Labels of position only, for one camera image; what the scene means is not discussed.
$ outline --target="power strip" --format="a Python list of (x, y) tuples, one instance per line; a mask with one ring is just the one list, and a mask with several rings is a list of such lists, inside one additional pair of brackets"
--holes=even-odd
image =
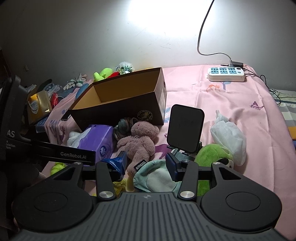
[(212, 67), (207, 70), (207, 77), (212, 82), (244, 82), (244, 70), (239, 67)]

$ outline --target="teddy bear head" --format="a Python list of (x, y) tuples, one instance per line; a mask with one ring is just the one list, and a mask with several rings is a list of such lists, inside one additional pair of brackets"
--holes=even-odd
[(132, 136), (148, 136), (153, 141), (159, 133), (159, 129), (157, 126), (152, 125), (147, 121), (138, 121), (131, 128)]

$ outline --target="green plush toy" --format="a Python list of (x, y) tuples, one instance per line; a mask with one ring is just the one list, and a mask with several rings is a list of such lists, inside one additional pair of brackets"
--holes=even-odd
[[(233, 168), (233, 157), (230, 151), (218, 144), (209, 144), (204, 146), (196, 155), (195, 162), (202, 167), (210, 167), (213, 162), (220, 160), (221, 158), (227, 158), (228, 163), (224, 165)], [(202, 196), (210, 189), (209, 181), (199, 180), (197, 195)]]
[(94, 73), (94, 82), (108, 78), (113, 73), (111, 68), (104, 68), (100, 73)]
[(65, 168), (66, 166), (67, 165), (65, 163), (56, 162), (56, 164), (50, 170), (50, 175), (53, 175), (53, 174), (57, 173), (58, 171), (60, 171), (63, 168)]

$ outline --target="metal bolt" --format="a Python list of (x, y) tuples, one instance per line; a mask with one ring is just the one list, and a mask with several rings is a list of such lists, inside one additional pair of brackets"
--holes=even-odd
[(114, 196), (113, 192), (110, 192), (110, 191), (102, 191), (99, 193), (99, 196), (101, 198), (111, 198)]
[(194, 197), (194, 192), (191, 191), (183, 191), (180, 193), (180, 196), (183, 198), (192, 198)]

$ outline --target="white wall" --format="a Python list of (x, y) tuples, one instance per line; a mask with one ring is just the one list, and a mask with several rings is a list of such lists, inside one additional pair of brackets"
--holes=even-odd
[[(209, 4), (210, 0), (6, 0), (0, 6), (0, 45), (23, 85), (48, 78), (65, 84), (79, 72), (92, 76), (121, 61), (136, 69), (227, 63), (225, 56), (196, 52)], [(226, 52), (265, 74), (270, 87), (296, 91), (296, 4), (215, 0), (200, 50)]]

